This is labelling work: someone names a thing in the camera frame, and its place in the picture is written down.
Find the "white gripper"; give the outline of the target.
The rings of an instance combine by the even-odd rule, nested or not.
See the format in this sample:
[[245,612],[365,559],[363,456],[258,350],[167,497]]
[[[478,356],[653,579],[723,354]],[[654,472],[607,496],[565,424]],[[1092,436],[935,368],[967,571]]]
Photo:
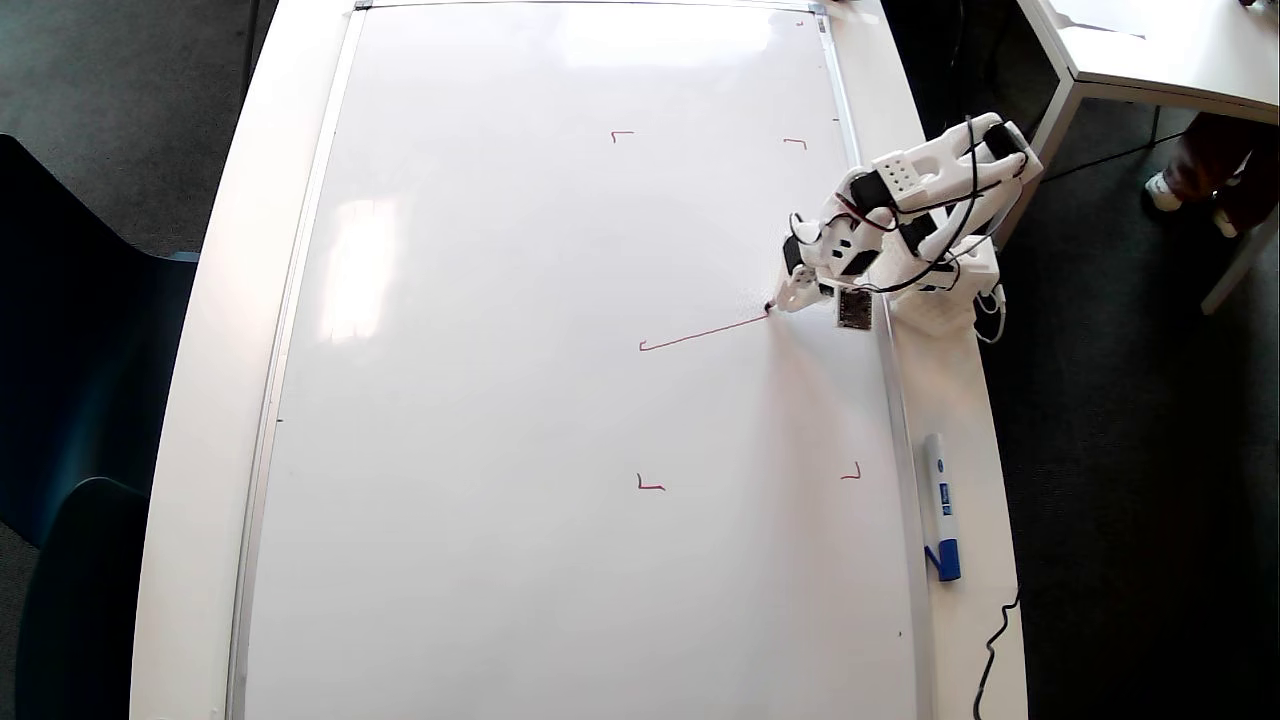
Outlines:
[[783,278],[774,292],[778,313],[799,313],[835,295],[829,284],[863,278],[883,252],[890,231],[890,210],[876,208],[864,215],[849,210],[806,222],[791,213],[783,241]]

